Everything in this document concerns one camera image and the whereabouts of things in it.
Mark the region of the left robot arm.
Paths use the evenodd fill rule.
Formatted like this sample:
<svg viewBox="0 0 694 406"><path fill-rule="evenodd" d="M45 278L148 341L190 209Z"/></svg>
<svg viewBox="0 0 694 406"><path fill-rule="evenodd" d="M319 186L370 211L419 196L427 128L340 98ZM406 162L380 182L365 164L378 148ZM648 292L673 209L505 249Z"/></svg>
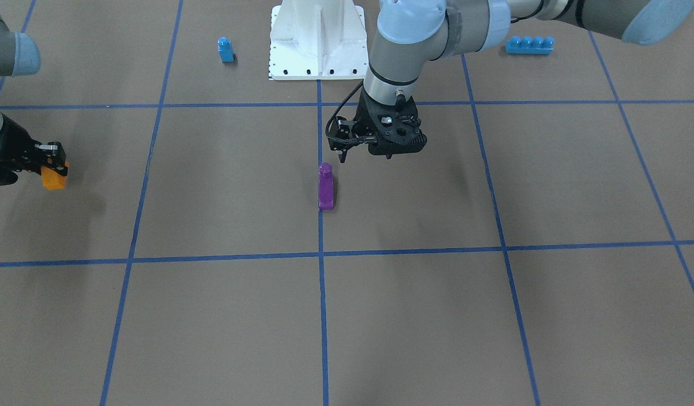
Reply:
<svg viewBox="0 0 694 406"><path fill-rule="evenodd" d="M412 93L429 61L502 44L519 21L561 21L583 30L649 46L674 32L694 1L382 1L365 79L352 120L332 114L329 148L344 162L367 145L372 155L421 152L427 137Z"/></svg>

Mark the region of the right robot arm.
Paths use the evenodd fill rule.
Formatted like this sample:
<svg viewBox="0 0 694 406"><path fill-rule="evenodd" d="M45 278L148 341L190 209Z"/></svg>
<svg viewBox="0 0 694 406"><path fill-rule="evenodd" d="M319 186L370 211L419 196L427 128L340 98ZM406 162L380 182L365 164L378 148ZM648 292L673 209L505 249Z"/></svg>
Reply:
<svg viewBox="0 0 694 406"><path fill-rule="evenodd" d="M27 76L38 72L38 46L25 33L12 31L0 14L0 77ZM42 177L48 190L65 188L68 162L60 142L43 143L0 111L0 187L12 185L25 171Z"/></svg>

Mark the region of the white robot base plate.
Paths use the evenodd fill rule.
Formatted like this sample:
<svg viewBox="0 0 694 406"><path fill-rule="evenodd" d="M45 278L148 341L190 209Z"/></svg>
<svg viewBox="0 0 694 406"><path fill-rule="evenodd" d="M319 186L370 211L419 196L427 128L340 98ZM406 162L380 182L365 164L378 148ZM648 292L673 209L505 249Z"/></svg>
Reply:
<svg viewBox="0 0 694 406"><path fill-rule="evenodd" d="M352 1L283 1L272 8L268 79L362 80L368 70L363 7Z"/></svg>

